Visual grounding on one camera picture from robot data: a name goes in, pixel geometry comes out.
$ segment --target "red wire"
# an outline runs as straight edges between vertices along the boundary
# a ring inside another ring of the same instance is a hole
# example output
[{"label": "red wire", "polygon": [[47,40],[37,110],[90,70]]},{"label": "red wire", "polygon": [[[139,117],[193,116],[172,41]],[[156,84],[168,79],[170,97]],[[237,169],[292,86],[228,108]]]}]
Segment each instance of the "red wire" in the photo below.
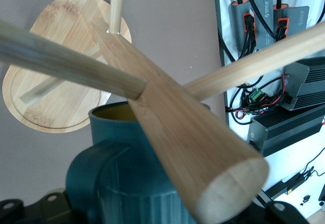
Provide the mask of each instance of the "red wire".
[{"label": "red wire", "polygon": [[245,116],[246,116],[246,114],[245,113],[242,113],[242,116],[238,116],[238,112],[239,111],[236,111],[236,113],[235,113],[235,116],[237,117],[237,119],[239,119],[239,120],[241,120],[241,119],[243,119]]},{"label": "red wire", "polygon": [[[284,74],[282,74],[282,94],[284,94],[284,92],[285,92],[285,79],[284,79]],[[274,105],[281,99],[281,97],[282,97],[282,95],[280,95],[274,102],[272,102],[270,104],[263,104],[261,106]]]}]

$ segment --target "round wooden board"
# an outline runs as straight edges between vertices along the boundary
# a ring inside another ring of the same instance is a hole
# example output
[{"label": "round wooden board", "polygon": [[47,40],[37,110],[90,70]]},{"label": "round wooden board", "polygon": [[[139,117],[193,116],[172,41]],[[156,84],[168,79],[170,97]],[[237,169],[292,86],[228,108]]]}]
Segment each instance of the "round wooden board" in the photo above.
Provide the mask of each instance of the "round wooden board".
[{"label": "round wooden board", "polygon": [[[99,17],[110,22],[110,5],[103,0],[55,0],[41,12],[30,32],[106,63],[100,52],[95,57],[91,52],[97,44],[87,26]],[[123,19],[121,35],[131,42]],[[10,66],[3,82],[3,96],[9,111],[26,126],[43,132],[67,133],[88,125],[88,111],[104,105],[110,96],[108,92],[61,81],[33,102],[22,100],[23,95],[49,79],[52,78]]]}]

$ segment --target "teal container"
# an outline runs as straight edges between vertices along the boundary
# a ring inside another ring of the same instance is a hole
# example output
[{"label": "teal container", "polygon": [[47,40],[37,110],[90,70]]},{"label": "teal container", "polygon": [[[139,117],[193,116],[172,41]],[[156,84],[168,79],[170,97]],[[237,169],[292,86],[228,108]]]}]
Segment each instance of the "teal container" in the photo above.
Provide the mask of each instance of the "teal container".
[{"label": "teal container", "polygon": [[127,102],[90,111],[93,146],[67,174],[72,208],[90,223],[190,224],[173,184]]}]

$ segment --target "power supply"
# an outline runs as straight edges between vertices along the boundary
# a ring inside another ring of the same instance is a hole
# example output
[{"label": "power supply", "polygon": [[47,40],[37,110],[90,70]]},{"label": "power supply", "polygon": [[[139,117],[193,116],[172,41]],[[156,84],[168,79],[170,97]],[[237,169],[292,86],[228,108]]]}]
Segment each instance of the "power supply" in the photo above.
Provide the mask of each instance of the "power supply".
[{"label": "power supply", "polygon": [[288,65],[285,83],[285,96],[280,103],[283,108],[296,110],[325,103],[325,57]]},{"label": "power supply", "polygon": [[253,118],[247,141],[268,156],[318,133],[324,115],[325,104],[294,111],[278,106]]}]

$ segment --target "bamboo stick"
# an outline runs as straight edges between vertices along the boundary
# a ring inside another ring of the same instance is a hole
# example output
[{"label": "bamboo stick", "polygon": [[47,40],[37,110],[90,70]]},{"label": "bamboo stick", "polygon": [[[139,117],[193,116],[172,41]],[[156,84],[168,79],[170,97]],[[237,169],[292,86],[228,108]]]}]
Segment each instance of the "bamboo stick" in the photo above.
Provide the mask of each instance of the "bamboo stick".
[{"label": "bamboo stick", "polygon": [[130,99],[137,99],[145,80],[0,21],[0,58]]},{"label": "bamboo stick", "polygon": [[[86,54],[86,56],[96,59],[98,58],[100,53],[100,48],[98,45],[95,45],[91,48]],[[64,82],[63,79],[49,77],[44,80],[42,83],[37,85],[36,87],[32,88],[31,90],[27,91],[23,94],[20,99],[28,106],[32,105],[33,103],[39,101],[43,96],[47,95],[49,92],[54,90],[60,84]]]},{"label": "bamboo stick", "polygon": [[109,32],[119,34],[121,29],[123,0],[111,0],[111,22]]},{"label": "bamboo stick", "polygon": [[129,104],[193,217],[220,223],[247,207],[268,175],[261,155],[104,22],[89,28],[111,66],[147,80]]},{"label": "bamboo stick", "polygon": [[325,49],[324,36],[325,22],[187,83],[184,87],[198,100],[206,99]]}]

